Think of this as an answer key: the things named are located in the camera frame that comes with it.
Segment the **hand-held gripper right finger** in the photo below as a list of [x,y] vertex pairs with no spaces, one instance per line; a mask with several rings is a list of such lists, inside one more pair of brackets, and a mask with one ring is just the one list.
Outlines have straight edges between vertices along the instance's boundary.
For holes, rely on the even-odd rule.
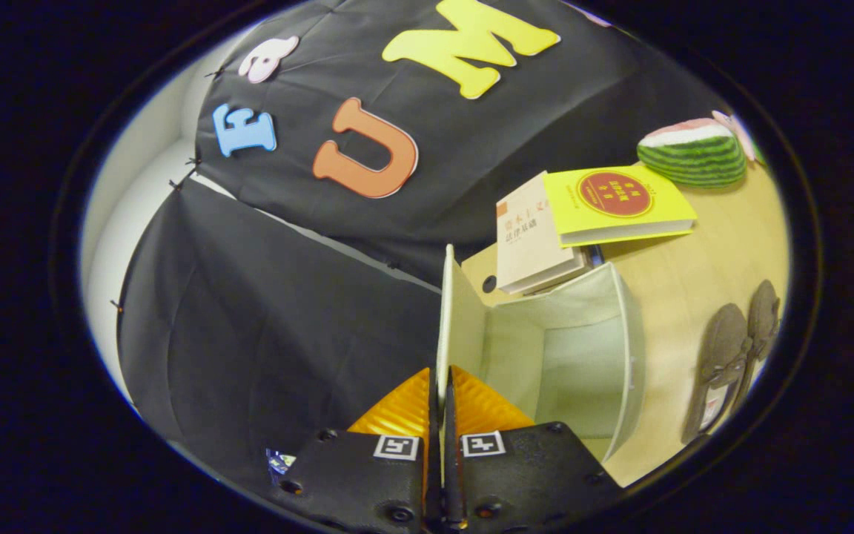
[[535,423],[451,366],[443,417],[445,533],[552,533],[623,499],[564,422]]

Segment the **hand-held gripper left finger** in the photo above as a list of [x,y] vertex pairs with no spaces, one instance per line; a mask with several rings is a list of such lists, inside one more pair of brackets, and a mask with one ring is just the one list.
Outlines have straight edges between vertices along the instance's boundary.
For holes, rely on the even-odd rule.
[[436,409],[436,378],[424,368],[348,428],[318,430],[271,503],[345,533],[429,532],[442,518]]

